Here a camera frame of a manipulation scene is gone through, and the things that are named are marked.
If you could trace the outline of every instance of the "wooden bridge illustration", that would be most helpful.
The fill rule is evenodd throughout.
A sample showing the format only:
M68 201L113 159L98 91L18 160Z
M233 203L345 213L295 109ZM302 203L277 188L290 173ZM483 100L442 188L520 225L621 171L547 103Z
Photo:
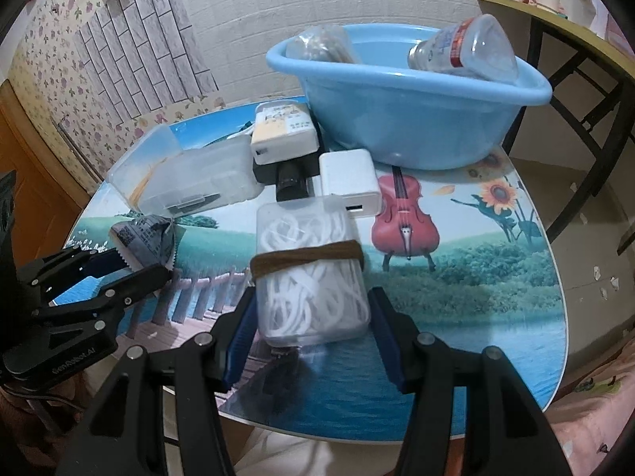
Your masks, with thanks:
M139 344L148 352L175 348L195 334L209 331L219 316L236 308L250 279L248 267L242 271L232 267L226 273L195 274L188 278L183 278L182 272L175 269L172 280L159 295L150 321L140 320L150 299L135 305L128 330L117 337L119 348L115 356L119 358L129 347ZM242 378L227 394L217 394L217 405L221 406L275 357L271 347L256 333Z

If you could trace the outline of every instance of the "blue plastic basin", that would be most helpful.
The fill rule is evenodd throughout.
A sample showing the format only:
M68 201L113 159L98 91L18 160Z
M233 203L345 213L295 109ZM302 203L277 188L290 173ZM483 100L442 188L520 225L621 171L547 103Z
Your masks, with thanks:
M276 71L300 79L323 129L379 162L440 170L465 166L500 144L522 106L543 105L551 86L517 59L515 85L408 69L408 51L436 28L372 23L345 29L363 65L285 56L290 39L267 53Z

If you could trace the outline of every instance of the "orange leaf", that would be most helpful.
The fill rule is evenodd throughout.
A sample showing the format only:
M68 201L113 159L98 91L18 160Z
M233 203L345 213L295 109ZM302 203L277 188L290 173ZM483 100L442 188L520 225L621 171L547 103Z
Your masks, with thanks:
M454 193L454 188L454 184L448 184L447 186L440 187L433 195L450 195Z

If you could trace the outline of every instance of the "floral wallpaper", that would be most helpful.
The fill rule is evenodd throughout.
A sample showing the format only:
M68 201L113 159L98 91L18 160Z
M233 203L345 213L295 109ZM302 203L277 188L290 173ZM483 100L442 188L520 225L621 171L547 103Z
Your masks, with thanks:
M109 168L158 123L176 123L224 107L218 92L162 107L114 125L79 59L74 33L106 0L45 0L33 13L8 78L34 126L72 176L91 192L96 184L56 130L61 123L96 171Z

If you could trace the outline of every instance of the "qr code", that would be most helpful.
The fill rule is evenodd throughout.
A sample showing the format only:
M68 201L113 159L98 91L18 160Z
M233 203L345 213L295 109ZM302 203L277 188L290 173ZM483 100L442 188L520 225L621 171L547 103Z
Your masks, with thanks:
M119 231L117 238L120 239L124 247L128 247L135 240L135 236L128 229Z

